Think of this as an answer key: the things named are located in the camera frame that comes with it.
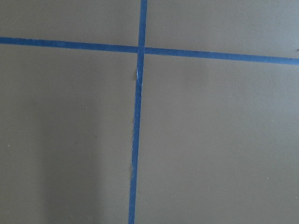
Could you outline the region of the blue tape centre vertical line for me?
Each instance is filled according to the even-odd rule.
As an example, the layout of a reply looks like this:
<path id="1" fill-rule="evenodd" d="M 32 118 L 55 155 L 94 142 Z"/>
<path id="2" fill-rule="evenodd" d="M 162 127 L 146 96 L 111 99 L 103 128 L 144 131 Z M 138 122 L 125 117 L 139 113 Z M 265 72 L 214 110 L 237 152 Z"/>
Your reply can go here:
<path id="1" fill-rule="evenodd" d="M 130 179 L 130 192 L 129 192 L 129 204 L 128 204 L 129 224 L 135 223 L 147 4 L 148 2 L 146 0 L 142 0 L 140 6 L 136 83 L 135 83 L 134 123 L 133 123 L 133 138 L 132 138 L 132 156 L 131 156 L 131 179 Z"/>

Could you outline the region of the blue tape lower horizontal line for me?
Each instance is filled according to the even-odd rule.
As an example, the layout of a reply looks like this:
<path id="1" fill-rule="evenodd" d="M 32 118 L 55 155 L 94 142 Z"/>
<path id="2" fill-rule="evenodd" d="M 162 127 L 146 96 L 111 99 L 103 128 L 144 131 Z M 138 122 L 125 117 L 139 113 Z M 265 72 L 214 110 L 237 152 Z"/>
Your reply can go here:
<path id="1" fill-rule="evenodd" d="M 13 37 L 1 37 L 0 43 L 10 44 L 10 45 L 24 45 L 24 46 L 52 47 L 52 48 L 66 48 L 66 49 L 86 49 L 86 50 L 123 52 L 123 53 L 138 52 L 138 48 L 136 46 L 13 38 Z M 286 64 L 286 65 L 299 64 L 299 60 L 297 58 L 192 51 L 192 50 L 181 50 L 181 49 L 162 49 L 162 48 L 146 47 L 144 53 L 149 55 L 196 57 L 196 58 L 245 61 L 245 62 L 257 62 L 257 63 L 274 63 L 274 64 Z"/>

